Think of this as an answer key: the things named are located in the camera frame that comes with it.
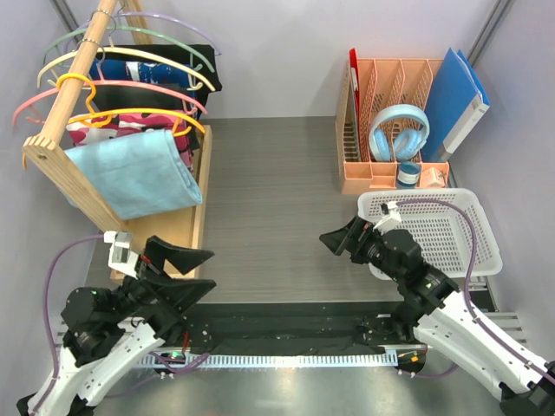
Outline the light blue trousers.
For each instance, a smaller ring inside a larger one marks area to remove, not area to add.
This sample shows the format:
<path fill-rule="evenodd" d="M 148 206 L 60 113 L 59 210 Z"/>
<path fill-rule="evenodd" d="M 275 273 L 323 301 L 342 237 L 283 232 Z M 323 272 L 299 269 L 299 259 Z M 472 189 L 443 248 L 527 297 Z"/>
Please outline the light blue trousers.
<path fill-rule="evenodd" d="M 134 133 L 65 153 L 122 220 L 203 203 L 168 130 Z"/>

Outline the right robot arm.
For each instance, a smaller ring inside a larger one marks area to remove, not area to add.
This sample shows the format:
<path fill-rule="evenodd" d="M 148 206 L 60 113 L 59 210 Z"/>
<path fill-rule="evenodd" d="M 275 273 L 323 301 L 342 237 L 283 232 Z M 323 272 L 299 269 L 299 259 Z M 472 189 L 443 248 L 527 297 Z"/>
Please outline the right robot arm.
<path fill-rule="evenodd" d="M 472 375 L 505 415 L 554 413 L 554 365 L 516 342 L 453 279 L 428 263 L 403 229 L 381 232 L 360 217 L 320 241 L 352 263 L 370 264 L 397 285 L 403 302 L 390 323 L 396 340 L 416 339 Z"/>

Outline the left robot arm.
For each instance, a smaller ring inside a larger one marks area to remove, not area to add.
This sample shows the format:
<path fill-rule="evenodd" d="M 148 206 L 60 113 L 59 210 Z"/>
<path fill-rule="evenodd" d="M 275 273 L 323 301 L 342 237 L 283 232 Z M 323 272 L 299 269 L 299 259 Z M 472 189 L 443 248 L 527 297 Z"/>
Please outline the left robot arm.
<path fill-rule="evenodd" d="M 108 265 L 123 274 L 117 289 L 77 288 L 61 313 L 67 330 L 50 348 L 53 370 L 38 392 L 21 398 L 21 415 L 91 415 L 111 388 L 141 358 L 175 346 L 187 331 L 186 312 L 216 283 L 170 277 L 170 263 L 185 275 L 213 257 L 210 250 L 147 239 L 137 253 L 130 233 L 107 231 Z"/>

